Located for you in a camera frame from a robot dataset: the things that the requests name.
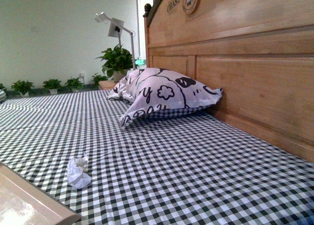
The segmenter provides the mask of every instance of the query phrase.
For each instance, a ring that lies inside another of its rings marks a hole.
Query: floor
[[[92,91],[92,90],[98,90],[98,87],[95,87],[94,85],[85,85],[83,89],[80,91]],[[63,87],[62,89],[58,90],[58,94],[64,94],[64,93],[71,93],[72,90],[68,89],[67,87]],[[29,97],[36,97],[36,96],[49,96],[51,95],[48,90],[45,90],[43,88],[38,88],[38,89],[32,89],[31,92],[29,93]],[[16,91],[8,91],[6,93],[6,98],[5,100],[8,99],[19,99],[23,98],[20,96],[20,94]]]

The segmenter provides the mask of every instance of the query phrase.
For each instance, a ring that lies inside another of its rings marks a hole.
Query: green plant
[[[25,95],[28,91],[31,90],[32,87],[34,87],[33,83],[29,81],[25,82],[21,80],[18,80],[17,82],[13,83],[13,85],[11,86],[13,90],[20,92],[22,95]]]
[[[48,81],[43,82],[45,89],[60,89],[62,88],[60,83],[61,81],[58,79],[49,79]]]
[[[3,90],[4,92],[7,91],[7,89],[5,88],[5,86],[3,86],[3,84],[0,84],[0,90]]]
[[[83,83],[79,80],[79,78],[68,79],[65,84],[68,88],[73,88],[77,90],[80,90],[83,88]]]
[[[98,86],[99,81],[106,81],[108,80],[108,78],[106,76],[102,76],[100,74],[95,74],[92,76],[93,77],[93,81],[94,81],[94,85]]]
[[[113,49],[108,48],[105,51],[102,51],[103,56],[97,57],[102,60],[106,60],[106,63],[102,66],[103,73],[107,77],[111,77],[113,72],[121,72],[126,74],[126,70],[133,67],[132,64],[132,55],[127,49],[120,47],[119,45],[115,46]]]

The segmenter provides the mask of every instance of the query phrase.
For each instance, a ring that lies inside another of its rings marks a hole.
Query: white wall
[[[139,28],[139,46],[140,46],[140,56],[142,59],[146,59],[145,51],[145,28],[144,28],[144,18],[143,15],[144,5],[149,3],[153,6],[153,0],[137,0],[138,2],[138,28]]]
[[[96,23],[95,14],[123,20],[138,36],[136,0],[0,0],[0,83],[28,80],[36,88],[48,79],[67,79],[85,72],[85,83],[102,73],[100,51],[118,44],[108,37],[109,24]],[[130,36],[122,33],[131,50]],[[135,57],[138,39],[134,38]]]

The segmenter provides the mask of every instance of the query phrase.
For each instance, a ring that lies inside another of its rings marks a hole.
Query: white lamp
[[[115,24],[118,27],[118,29],[119,28],[123,29],[124,31],[126,31],[131,36],[132,62],[133,62],[133,70],[135,70],[136,68],[135,68],[135,58],[134,58],[133,32],[131,32],[130,30],[126,29],[122,25],[119,25],[116,21],[114,21],[111,18],[109,18],[108,16],[106,16],[106,14],[104,12],[96,14],[95,20],[97,21],[97,23],[103,22],[105,20],[109,20],[110,22]]]

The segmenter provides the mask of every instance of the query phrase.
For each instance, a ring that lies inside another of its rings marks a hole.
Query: wooden finial
[[[151,11],[151,9],[152,9],[152,6],[149,3],[145,4],[144,6],[145,14],[143,15],[143,17],[148,17],[148,14]]]

